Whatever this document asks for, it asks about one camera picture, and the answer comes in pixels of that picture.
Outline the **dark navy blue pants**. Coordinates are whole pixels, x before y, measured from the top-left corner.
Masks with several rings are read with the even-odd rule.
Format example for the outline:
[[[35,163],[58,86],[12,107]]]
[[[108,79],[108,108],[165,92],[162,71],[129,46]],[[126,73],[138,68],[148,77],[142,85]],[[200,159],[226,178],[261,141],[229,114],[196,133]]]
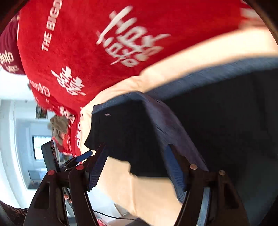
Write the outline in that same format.
[[[201,169],[228,174],[250,225],[277,225],[277,58],[205,68],[96,105],[85,146],[101,144],[146,178],[169,178],[163,152],[173,144]]]

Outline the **cream beige sofa cushion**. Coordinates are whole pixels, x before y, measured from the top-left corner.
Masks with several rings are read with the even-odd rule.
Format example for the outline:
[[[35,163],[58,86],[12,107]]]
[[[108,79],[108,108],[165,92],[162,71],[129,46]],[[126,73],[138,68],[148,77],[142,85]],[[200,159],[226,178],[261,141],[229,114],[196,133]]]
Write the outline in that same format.
[[[277,43],[266,27],[174,54],[83,109],[98,186],[150,225],[277,225]],[[200,210],[192,208],[200,203]]]

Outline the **dark red printed cloth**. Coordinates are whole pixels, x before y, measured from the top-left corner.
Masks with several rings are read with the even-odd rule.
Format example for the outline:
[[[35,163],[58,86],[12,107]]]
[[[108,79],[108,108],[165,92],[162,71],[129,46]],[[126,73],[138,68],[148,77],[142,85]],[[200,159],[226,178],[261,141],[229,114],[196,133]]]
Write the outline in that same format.
[[[1,67],[9,73],[24,75],[19,49],[17,45],[19,32],[19,13],[8,23],[1,34]]]

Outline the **red blanket white characters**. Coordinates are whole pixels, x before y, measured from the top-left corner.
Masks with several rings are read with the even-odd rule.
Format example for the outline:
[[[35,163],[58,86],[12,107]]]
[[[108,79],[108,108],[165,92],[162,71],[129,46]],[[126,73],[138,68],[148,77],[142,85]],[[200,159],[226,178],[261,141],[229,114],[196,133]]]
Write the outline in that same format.
[[[70,120],[102,90],[194,44],[236,30],[243,1],[28,1],[18,48],[37,103]]]

